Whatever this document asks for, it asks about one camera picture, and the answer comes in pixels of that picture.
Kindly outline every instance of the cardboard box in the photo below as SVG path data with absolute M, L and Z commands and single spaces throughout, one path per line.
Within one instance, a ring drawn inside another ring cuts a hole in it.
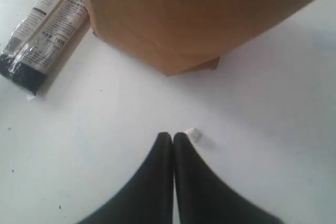
M 85 0 L 101 39 L 170 76 L 220 56 L 313 0 Z

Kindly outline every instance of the plastic wrapper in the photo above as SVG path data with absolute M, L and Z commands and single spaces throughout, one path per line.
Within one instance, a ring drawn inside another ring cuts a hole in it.
M 0 74 L 34 95 L 71 37 L 85 22 L 83 0 L 40 0 L 0 55 Z

